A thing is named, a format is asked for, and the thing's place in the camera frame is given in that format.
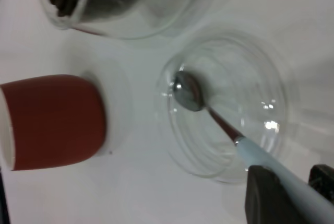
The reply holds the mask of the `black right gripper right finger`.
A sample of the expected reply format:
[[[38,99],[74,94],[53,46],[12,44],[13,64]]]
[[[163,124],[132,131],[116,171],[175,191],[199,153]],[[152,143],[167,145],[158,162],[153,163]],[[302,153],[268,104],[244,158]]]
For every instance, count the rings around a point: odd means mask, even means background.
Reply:
[[[309,186],[333,203],[333,168],[326,164],[314,165],[309,173]]]

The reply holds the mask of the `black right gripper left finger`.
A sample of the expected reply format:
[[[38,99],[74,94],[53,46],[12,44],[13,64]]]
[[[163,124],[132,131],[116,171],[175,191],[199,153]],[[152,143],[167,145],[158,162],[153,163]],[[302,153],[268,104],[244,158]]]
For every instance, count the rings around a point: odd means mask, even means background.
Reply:
[[[276,174],[263,166],[248,168],[245,215],[249,224],[312,223],[292,203]]]

